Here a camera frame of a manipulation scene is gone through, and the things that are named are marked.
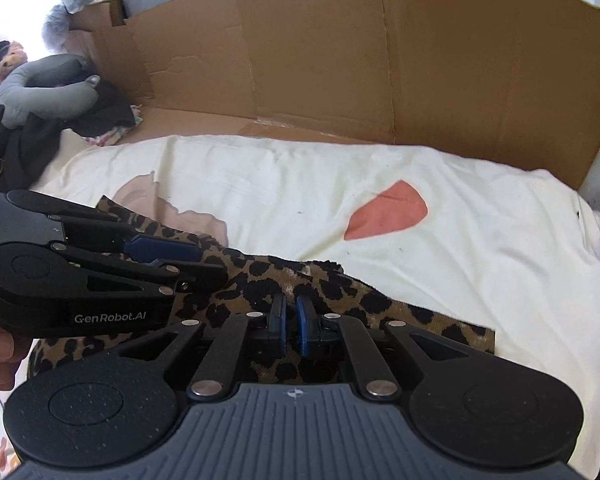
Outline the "black clothes pile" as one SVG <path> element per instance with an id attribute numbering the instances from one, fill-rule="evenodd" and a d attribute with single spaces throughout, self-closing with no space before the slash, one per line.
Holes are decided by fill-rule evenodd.
<path id="1" fill-rule="evenodd" d="M 87 144 L 117 143 L 142 121 L 140 109 L 107 81 L 96 86 L 97 100 L 85 114 L 68 120 L 35 114 L 16 128 L 0 128 L 0 192 L 26 190 L 44 174 L 60 151 L 61 133 L 76 134 Z"/>

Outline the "grey neck pillow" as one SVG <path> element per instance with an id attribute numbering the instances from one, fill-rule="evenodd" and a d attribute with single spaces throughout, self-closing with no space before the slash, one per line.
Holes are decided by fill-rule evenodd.
<path id="1" fill-rule="evenodd" d="M 69 120 L 86 113 L 98 99 L 100 76 L 82 56 L 64 53 L 27 62 L 0 84 L 2 125 L 15 129 L 33 114 Z"/>

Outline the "cream bear print bedsheet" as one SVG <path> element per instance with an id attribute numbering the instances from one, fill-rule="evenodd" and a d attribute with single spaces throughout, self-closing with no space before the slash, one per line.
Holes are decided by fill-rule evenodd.
<path id="1" fill-rule="evenodd" d="M 288 260 L 333 261 L 383 294 L 490 328 L 499 356 L 559 378 L 600 471 L 600 211 L 544 170 L 421 146 L 165 136 L 92 148 L 73 133 L 35 183 Z"/>

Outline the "small plush doll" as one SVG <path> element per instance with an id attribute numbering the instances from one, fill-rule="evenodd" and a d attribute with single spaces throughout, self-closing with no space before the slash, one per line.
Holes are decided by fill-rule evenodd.
<path id="1" fill-rule="evenodd" d="M 0 41 L 0 81 L 27 62 L 28 56 L 22 44 L 17 41 Z"/>

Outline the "brown cardboard sheet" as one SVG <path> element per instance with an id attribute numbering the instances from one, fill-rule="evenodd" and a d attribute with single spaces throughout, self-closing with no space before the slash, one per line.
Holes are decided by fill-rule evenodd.
<path id="1" fill-rule="evenodd" d="M 146 136 L 427 145 L 573 188 L 600 150 L 600 8 L 582 0 L 172 0 L 88 12 L 69 47 Z"/>

